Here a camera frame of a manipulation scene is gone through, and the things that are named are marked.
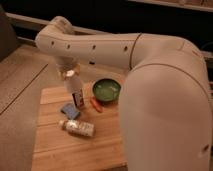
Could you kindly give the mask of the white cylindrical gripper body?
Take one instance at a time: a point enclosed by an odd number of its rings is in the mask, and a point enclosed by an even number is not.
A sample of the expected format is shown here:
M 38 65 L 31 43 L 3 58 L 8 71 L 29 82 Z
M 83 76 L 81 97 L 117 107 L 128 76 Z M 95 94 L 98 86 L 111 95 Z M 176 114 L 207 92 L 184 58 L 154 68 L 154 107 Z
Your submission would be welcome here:
M 66 79 L 66 73 L 73 70 L 76 74 L 80 73 L 80 65 L 74 58 L 58 57 L 57 58 L 57 70 L 62 80 Z

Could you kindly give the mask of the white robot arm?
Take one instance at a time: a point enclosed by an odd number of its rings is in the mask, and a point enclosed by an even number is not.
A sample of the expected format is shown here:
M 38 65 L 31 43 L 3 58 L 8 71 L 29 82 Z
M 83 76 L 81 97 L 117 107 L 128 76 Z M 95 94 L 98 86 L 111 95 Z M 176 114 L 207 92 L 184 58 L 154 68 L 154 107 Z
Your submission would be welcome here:
M 213 102 L 201 51 L 182 37 L 77 35 L 54 17 L 35 38 L 61 68 L 77 59 L 129 71 L 119 119 L 129 171 L 209 171 Z

